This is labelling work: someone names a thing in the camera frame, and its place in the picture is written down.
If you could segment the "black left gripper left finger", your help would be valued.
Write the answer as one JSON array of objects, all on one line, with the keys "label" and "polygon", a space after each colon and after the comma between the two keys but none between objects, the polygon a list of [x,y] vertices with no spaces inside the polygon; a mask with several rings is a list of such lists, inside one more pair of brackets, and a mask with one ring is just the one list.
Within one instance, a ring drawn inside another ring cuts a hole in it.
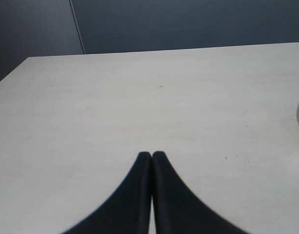
[{"label": "black left gripper left finger", "polygon": [[112,195],[66,234],[147,234],[152,195],[152,157],[140,152]]}]

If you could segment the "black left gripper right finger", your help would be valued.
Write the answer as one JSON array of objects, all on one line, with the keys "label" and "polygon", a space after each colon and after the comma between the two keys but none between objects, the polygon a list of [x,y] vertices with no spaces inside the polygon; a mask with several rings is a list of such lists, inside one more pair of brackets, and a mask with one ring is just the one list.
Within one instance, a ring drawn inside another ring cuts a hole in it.
[{"label": "black left gripper right finger", "polygon": [[153,206],[158,234],[241,234],[206,206],[181,180],[162,151],[152,155]]}]

